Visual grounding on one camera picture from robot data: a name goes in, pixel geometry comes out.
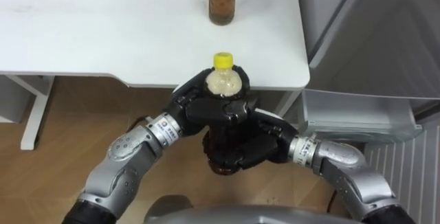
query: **white table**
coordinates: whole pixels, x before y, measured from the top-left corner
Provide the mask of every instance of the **white table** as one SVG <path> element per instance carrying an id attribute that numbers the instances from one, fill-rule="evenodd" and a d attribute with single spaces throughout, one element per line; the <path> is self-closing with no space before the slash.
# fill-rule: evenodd
<path id="1" fill-rule="evenodd" d="M 303 36 L 298 0 L 236 0 L 224 27 L 209 21 L 208 0 L 0 0 L 0 74 L 46 97 L 54 75 L 175 87 L 227 51 L 254 89 L 295 91 L 283 114 L 309 82 Z"/>

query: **robotic hand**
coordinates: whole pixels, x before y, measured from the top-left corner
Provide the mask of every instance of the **robotic hand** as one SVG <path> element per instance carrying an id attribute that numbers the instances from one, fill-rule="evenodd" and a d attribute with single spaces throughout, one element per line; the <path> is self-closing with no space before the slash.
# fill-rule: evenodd
<path id="1" fill-rule="evenodd" d="M 240 67 L 243 88 L 249 80 Z M 255 108 L 254 98 L 205 98 L 204 80 L 212 69 L 197 74 L 174 91 L 164 112 L 146 126 L 137 126 L 114 141 L 105 159 L 87 178 L 84 190 L 63 224 L 114 224 L 134 200 L 142 177 L 180 137 L 205 126 L 235 125 L 238 142 L 220 149 L 203 140 L 204 152 L 217 173 L 230 174 L 270 160 L 294 162 L 312 169 L 342 196 L 353 218 L 364 223 L 414 223 L 400 207 L 385 179 L 354 147 L 298 132 L 282 118 Z"/>

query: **table leg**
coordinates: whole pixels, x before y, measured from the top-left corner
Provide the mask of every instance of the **table leg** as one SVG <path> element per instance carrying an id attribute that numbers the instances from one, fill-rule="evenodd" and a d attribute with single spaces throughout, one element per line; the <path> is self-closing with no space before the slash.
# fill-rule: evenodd
<path id="1" fill-rule="evenodd" d="M 8 75 L 7 77 L 36 96 L 20 145 L 21 150 L 34 150 L 36 136 L 38 135 L 55 76 L 39 78 L 38 76 Z"/>

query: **bottle cap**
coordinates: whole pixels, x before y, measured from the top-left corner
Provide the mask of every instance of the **bottle cap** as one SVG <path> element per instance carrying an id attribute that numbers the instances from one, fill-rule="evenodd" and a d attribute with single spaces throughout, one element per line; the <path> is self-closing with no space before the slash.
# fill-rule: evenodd
<path id="1" fill-rule="evenodd" d="M 229 52 L 219 52 L 214 55 L 214 67 L 216 69 L 230 69 L 234 66 L 234 59 Z"/>

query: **white radiator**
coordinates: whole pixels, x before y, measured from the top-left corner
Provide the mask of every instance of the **white radiator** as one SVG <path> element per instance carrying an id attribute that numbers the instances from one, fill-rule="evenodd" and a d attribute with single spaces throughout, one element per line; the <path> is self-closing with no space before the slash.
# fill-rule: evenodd
<path id="1" fill-rule="evenodd" d="M 423 127 L 425 131 L 409 142 L 369 144 L 365 156 L 368 163 L 385 176 L 416 223 L 439 224 L 439 120 Z"/>

